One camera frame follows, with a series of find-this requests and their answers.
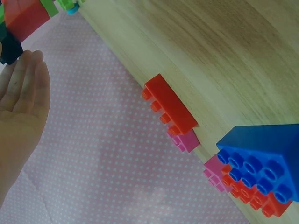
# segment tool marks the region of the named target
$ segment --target wood grain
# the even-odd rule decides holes
[[[299,123],[297,0],[88,0],[82,15],[140,85],[161,73],[199,123],[205,162],[236,125]],[[252,224],[298,223],[235,200]]]

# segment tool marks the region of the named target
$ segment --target red toy block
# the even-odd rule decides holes
[[[163,112],[160,120],[170,124],[168,130],[172,135],[186,134],[198,124],[161,74],[145,83],[142,97],[145,100],[153,99],[152,110]]]
[[[222,173],[226,173],[222,178],[222,182],[226,186],[233,188],[231,195],[235,198],[239,198],[244,204],[250,202],[250,206],[254,210],[262,208],[262,213],[266,217],[269,218],[272,215],[280,217],[292,203],[292,201],[289,201],[286,204],[282,204],[275,198],[272,192],[265,196],[257,190],[256,186],[248,188],[242,181],[235,182],[228,174],[229,167],[229,165],[226,165],[222,170]]]
[[[20,42],[50,19],[39,0],[5,1],[4,12],[7,29]]]
[[[174,145],[182,152],[187,151],[190,153],[193,149],[200,145],[200,142],[193,130],[190,130],[184,135],[172,135],[169,132],[167,132],[167,135],[171,138]]]
[[[28,24],[24,28],[26,35],[20,40],[24,41],[29,35],[50,19],[47,10],[40,0],[19,0],[21,13],[27,18]]]
[[[204,166],[206,169],[204,170],[204,175],[208,178],[209,183],[212,186],[215,186],[219,192],[230,192],[231,187],[222,183],[223,173],[222,169],[225,167],[217,158],[217,155],[214,155],[210,158]]]

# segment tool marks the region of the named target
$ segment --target green toy block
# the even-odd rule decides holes
[[[4,4],[0,6],[0,22],[4,21]]]
[[[72,0],[57,0],[61,8],[65,11],[71,10],[74,8],[75,4]]]
[[[53,17],[54,15],[58,14],[58,9],[56,8],[53,0],[40,0],[40,2],[46,9],[49,17]]]
[[[2,41],[7,35],[7,30],[6,30],[6,25],[5,22],[3,21],[0,24],[0,41]]]

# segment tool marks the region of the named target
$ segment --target pink toy block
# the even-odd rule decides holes
[[[200,142],[193,130],[190,130],[184,135],[172,135],[169,132],[167,132],[167,135],[171,138],[174,145],[177,146],[182,152],[191,152],[200,145]]]
[[[220,193],[224,191],[228,193],[231,191],[232,188],[226,186],[221,181],[224,176],[221,171],[225,165],[220,162],[220,160],[217,158],[217,155],[214,155],[211,159],[209,159],[204,166],[206,169],[204,170],[203,174],[206,178],[208,178],[208,181],[212,186],[215,186]]]

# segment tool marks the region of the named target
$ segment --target finger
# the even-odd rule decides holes
[[[31,54],[31,51],[24,51],[15,65],[7,91],[0,101],[0,111],[12,111],[15,103],[18,101]]]
[[[7,90],[11,75],[13,74],[16,63],[17,62],[15,62],[11,65],[6,65],[1,72],[1,75],[0,75],[0,100],[3,98],[3,96],[6,93],[6,90]]]
[[[28,113],[31,111],[35,97],[35,72],[41,62],[43,62],[43,53],[41,51],[33,52],[26,69],[20,97],[13,108],[13,112]]]
[[[46,123],[50,108],[50,76],[45,62],[36,68],[36,94],[32,114],[42,121],[42,128]]]

